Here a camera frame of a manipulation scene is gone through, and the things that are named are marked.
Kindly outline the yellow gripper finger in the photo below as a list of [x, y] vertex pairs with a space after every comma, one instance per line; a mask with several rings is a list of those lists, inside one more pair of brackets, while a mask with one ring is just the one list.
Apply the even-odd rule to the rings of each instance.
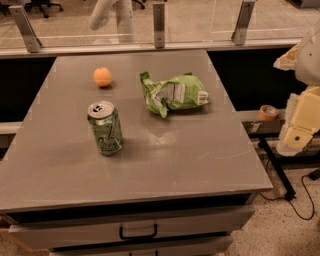
[[279, 134], [277, 152], [295, 156], [320, 130], [320, 87], [308, 86], [300, 95], [291, 93], [285, 109], [285, 123]]

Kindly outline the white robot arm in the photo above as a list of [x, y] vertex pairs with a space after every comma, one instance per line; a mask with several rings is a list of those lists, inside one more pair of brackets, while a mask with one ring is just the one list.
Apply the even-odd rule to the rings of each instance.
[[273, 66], [293, 70], [295, 78], [306, 85], [302, 93], [291, 93], [287, 100], [285, 123], [276, 146], [280, 155], [295, 156], [320, 130], [320, 21]]

